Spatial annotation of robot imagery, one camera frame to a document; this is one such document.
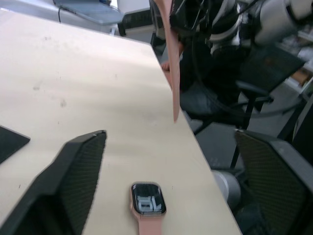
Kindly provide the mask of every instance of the person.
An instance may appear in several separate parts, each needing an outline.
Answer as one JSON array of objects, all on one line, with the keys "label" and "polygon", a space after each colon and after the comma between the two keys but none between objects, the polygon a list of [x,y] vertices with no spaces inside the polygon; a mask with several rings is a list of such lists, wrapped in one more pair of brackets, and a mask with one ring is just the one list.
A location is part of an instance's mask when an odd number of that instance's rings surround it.
[{"label": "person", "polygon": [[[201,41],[196,42],[194,50],[202,82],[195,72],[191,39],[179,41],[182,110],[194,115],[212,115],[221,111],[219,103],[229,106],[238,102],[240,91],[236,80],[240,76],[242,60],[231,56],[213,58],[210,47]],[[161,67],[169,71],[169,62],[162,63]]]}]

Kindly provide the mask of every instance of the black cable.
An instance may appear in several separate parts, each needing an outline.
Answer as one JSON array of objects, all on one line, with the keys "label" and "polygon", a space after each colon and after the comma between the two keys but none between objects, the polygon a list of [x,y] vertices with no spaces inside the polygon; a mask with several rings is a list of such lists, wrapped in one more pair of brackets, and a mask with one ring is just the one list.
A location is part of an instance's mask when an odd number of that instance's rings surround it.
[{"label": "black cable", "polygon": [[[198,63],[197,63],[197,57],[196,57],[196,50],[195,50],[195,47],[196,47],[196,36],[193,36],[193,39],[192,39],[192,61],[193,61],[193,66],[194,66],[194,70],[195,70],[195,74],[197,76],[197,79],[199,81],[199,83],[205,87],[203,81],[202,81],[202,78],[201,78],[201,74],[200,74],[200,71],[199,71],[199,68],[198,68]],[[273,112],[268,112],[268,113],[263,113],[263,114],[253,114],[253,113],[241,113],[241,112],[238,112],[236,110],[234,110],[232,108],[232,106],[226,106],[224,105],[223,103],[219,102],[218,100],[216,100],[215,97],[213,97],[210,93],[205,93],[209,98],[210,98],[210,101],[212,101],[215,105],[217,105],[219,108],[221,108],[224,112],[226,113],[229,113],[229,114],[232,114],[232,115],[235,115],[235,116],[238,116],[238,117],[243,117],[243,118],[267,118],[267,117],[271,117],[271,116],[275,116],[275,115],[279,115],[279,114],[283,114],[283,113],[287,113],[293,109],[295,109],[296,107],[298,107],[299,105],[301,105],[302,102],[298,102],[290,107],[287,107],[287,108],[284,108],[284,109],[280,109],[280,110],[276,110],[276,111],[273,111]]]},{"label": "black cable", "polygon": [[[211,31],[212,31],[212,24],[213,24],[213,19],[210,19],[211,15],[210,15],[210,12],[211,12],[211,8],[212,8],[212,1],[208,1],[208,8],[207,8],[207,12],[205,14],[205,21],[207,22],[207,32],[205,33],[205,36],[206,38],[210,38],[211,37]],[[196,73],[196,77],[197,79],[199,80],[199,82],[203,85],[202,83],[202,79],[201,79],[201,74],[199,72],[199,68],[198,68],[198,64],[197,64],[197,57],[196,57],[196,34],[193,36],[192,38],[192,44],[191,44],[191,53],[192,53],[192,62],[193,62],[193,65],[194,65],[194,70],[195,70],[195,73]]]},{"label": "black cable", "polygon": [[[199,3],[199,6],[203,7],[203,4],[204,4],[204,0],[202,1],[202,3]],[[210,14],[211,7],[212,7],[212,2],[209,0],[208,1],[208,8],[206,10],[205,16],[201,20],[199,20],[199,23],[202,23],[203,21],[207,22],[207,19],[208,19],[209,14]]]},{"label": "black cable", "polygon": [[64,10],[64,8],[60,6],[59,11],[58,11],[59,23],[61,23],[61,17],[60,17],[60,11],[61,10]]}]

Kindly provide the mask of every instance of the hand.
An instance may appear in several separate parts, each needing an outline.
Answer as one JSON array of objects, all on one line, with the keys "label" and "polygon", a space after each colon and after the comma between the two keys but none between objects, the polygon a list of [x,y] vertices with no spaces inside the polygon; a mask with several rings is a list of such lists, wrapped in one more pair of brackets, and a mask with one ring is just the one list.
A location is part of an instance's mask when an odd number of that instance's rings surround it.
[{"label": "hand", "polygon": [[161,64],[161,67],[164,71],[169,71],[170,70],[170,62],[165,61]]}]

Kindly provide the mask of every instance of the smartwatch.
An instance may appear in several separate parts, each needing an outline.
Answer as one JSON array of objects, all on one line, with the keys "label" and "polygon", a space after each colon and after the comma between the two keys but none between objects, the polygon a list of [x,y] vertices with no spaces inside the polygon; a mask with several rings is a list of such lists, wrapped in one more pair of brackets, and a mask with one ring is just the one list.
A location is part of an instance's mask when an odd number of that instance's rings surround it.
[{"label": "smartwatch", "polygon": [[160,186],[134,183],[130,191],[130,208],[138,221],[139,235],[161,235],[166,206]]}]

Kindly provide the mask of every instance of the laptop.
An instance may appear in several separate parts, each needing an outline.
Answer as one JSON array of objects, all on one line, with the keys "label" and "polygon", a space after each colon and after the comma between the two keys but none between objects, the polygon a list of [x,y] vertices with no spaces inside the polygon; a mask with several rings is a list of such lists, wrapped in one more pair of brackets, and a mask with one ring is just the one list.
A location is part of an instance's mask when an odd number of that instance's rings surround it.
[{"label": "laptop", "polygon": [[101,25],[116,24],[124,14],[103,0],[53,0],[54,4],[84,19]]}]

